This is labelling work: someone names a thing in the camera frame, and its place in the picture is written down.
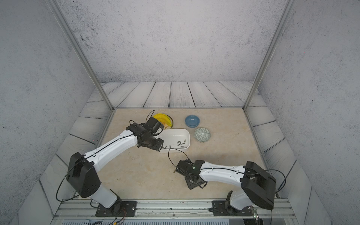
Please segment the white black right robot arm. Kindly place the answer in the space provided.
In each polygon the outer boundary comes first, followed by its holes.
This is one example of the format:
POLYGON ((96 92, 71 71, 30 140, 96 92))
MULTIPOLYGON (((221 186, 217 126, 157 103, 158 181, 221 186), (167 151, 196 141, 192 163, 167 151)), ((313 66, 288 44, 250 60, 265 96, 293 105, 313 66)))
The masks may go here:
POLYGON ((273 210, 276 192, 276 179, 255 162, 248 161, 244 166, 222 166, 204 160, 179 161, 175 171, 185 177, 190 190, 204 188, 208 182, 221 182, 240 187, 241 191, 231 191, 229 205, 242 210, 250 205, 273 210))

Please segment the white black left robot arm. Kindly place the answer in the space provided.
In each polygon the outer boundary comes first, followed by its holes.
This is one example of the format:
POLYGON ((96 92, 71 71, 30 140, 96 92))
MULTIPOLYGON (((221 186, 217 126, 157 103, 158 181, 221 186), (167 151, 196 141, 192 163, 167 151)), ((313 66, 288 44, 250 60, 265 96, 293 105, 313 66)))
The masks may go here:
POLYGON ((84 154, 71 156, 66 181, 82 198, 90 198, 106 209, 121 201, 113 191, 105 187, 98 172, 124 151, 134 147, 146 147, 160 151, 164 141, 157 138, 164 126, 160 122, 132 123, 126 130, 104 145, 84 154))

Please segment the white plastic storage box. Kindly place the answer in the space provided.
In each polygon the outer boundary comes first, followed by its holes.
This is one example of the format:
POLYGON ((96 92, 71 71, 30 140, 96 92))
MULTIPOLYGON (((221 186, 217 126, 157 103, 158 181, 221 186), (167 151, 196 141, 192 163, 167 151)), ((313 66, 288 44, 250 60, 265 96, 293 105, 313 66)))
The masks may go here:
POLYGON ((177 152, 176 149, 181 150, 182 152, 186 152, 191 144, 190 133, 186 129, 165 129, 160 135, 157 136, 157 138, 160 138, 164 141, 162 149, 160 150, 161 153, 166 153, 168 151, 177 152), (177 142, 183 141, 184 139, 186 139, 188 147, 185 149, 177 148, 177 142), (165 146, 171 146, 171 149, 164 150, 163 147, 165 146))

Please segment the blue ceramic bowl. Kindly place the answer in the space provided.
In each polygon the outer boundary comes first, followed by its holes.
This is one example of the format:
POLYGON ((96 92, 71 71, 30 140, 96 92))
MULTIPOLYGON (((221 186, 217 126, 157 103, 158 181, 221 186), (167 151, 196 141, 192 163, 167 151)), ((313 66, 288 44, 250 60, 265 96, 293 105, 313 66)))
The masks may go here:
POLYGON ((196 128, 200 124, 200 119, 196 115, 189 115, 185 118, 185 124, 189 128, 196 128))

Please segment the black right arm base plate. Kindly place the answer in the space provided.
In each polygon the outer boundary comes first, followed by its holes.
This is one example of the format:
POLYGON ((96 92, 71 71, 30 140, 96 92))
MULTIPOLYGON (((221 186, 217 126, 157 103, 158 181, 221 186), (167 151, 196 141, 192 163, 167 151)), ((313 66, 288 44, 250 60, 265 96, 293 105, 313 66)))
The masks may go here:
POLYGON ((251 208, 245 207, 242 210, 237 210, 230 205, 226 200, 212 201, 212 207, 209 208, 209 212, 214 216, 231 216, 231 217, 249 217, 253 216, 251 208))

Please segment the aluminium frame post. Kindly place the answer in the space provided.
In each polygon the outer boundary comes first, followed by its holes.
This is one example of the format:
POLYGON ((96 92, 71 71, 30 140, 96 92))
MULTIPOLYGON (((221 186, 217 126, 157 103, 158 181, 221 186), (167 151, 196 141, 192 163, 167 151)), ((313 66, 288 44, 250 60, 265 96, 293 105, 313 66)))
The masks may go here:
POLYGON ((58 5, 57 1, 55 0, 46 0, 46 3, 48 7, 50 8, 52 14, 54 15, 57 23, 59 24, 60 28, 62 29, 63 33, 65 34, 66 38, 70 42, 72 48, 74 49, 78 59, 80 60, 81 64, 85 68, 88 76, 92 80, 93 84, 95 85, 96 89, 98 90, 100 96, 105 101, 105 104, 109 108, 111 112, 114 111, 114 106, 110 102, 106 92, 104 91, 104 88, 100 84, 99 79, 97 78, 93 68, 91 67, 86 55, 84 54, 78 40, 76 39, 73 31, 71 30, 65 16, 62 13, 62 10, 60 9, 60 6, 58 5))
POLYGON ((249 92, 249 95, 245 101, 245 105, 243 107, 243 111, 246 112, 247 109, 249 108, 250 106, 250 103, 255 95, 255 92, 264 76, 264 73, 266 71, 266 68, 268 67, 270 61, 271 61, 271 58, 275 52, 275 49, 276 49, 276 46, 281 38, 281 35, 285 29, 285 26, 288 22, 288 19, 290 17, 290 14, 294 8, 294 5, 295 5, 296 1, 295 0, 288 0, 286 2, 286 5, 285 5, 285 8, 283 10, 283 13, 280 17, 280 20, 277 24, 277 27, 275 29, 275 32, 273 34, 273 37, 271 39, 271 42, 269 44, 269 47, 266 51, 266 54, 265 54, 265 57, 264 59, 262 60, 262 63, 260 65, 260 68, 254 78, 254 81, 253 81, 253 84, 252 84, 252 87, 250 89, 250 92, 249 92))

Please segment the aluminium front rail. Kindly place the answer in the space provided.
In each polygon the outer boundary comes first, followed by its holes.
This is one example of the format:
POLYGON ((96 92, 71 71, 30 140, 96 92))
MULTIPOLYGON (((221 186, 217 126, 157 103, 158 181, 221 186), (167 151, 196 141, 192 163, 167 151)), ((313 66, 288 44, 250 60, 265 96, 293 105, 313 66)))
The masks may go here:
POLYGON ((224 199, 126 199, 121 211, 100 211, 85 199, 62 203, 53 225, 297 225, 288 199, 276 199, 273 210, 248 206, 227 212, 224 199))

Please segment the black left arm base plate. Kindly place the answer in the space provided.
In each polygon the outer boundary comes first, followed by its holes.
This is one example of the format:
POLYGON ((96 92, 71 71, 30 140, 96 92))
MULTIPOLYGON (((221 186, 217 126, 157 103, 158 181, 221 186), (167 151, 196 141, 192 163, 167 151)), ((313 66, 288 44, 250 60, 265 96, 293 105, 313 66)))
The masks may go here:
POLYGON ((118 200, 110 208, 99 204, 95 217, 134 217, 137 209, 137 201, 118 200))

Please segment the aluminium frame post left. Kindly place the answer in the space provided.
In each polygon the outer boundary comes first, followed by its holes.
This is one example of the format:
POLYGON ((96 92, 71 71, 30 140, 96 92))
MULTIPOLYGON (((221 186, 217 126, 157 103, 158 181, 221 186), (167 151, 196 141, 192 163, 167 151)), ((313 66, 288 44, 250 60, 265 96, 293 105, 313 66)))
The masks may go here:
POLYGON ((86 55, 84 54, 78 40, 76 39, 73 31, 71 30, 65 16, 62 13, 62 10, 60 9, 60 6, 58 5, 57 1, 55 0, 46 0, 46 3, 48 7, 50 8, 52 14, 54 15, 57 23, 59 24, 60 28, 62 29, 63 33, 65 34, 66 38, 70 42, 72 48, 74 49, 78 59, 80 60, 81 64, 85 68, 88 76, 92 80, 93 84, 95 85, 96 89, 98 90, 100 96, 105 101, 105 104, 109 108, 111 112, 114 111, 114 106, 110 102, 106 92, 104 91, 104 88, 100 84, 99 79, 97 78, 93 68, 91 67, 86 55))

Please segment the aluminium frame post right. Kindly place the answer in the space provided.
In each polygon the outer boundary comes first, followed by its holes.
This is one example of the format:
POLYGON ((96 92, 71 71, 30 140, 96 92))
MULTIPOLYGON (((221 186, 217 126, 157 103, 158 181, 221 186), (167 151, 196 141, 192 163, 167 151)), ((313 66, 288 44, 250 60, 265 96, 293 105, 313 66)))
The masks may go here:
POLYGON ((250 106, 250 103, 255 95, 255 92, 264 76, 264 73, 266 71, 266 68, 268 67, 270 61, 271 61, 271 58, 275 52, 275 49, 276 49, 276 46, 281 38, 281 35, 285 29, 285 26, 288 22, 288 19, 290 17, 290 14, 294 8, 294 5, 295 5, 296 1, 295 0, 288 0, 286 2, 286 5, 285 5, 285 8, 283 10, 283 13, 280 17, 280 20, 277 24, 277 27, 275 29, 275 32, 273 34, 273 37, 271 39, 271 42, 269 44, 269 47, 266 51, 266 54, 265 54, 265 57, 264 59, 262 60, 262 63, 260 65, 260 68, 254 78, 254 81, 253 81, 253 84, 252 84, 252 87, 250 89, 250 92, 249 92, 249 95, 245 101, 245 105, 243 107, 243 111, 246 112, 247 109, 249 108, 250 106))

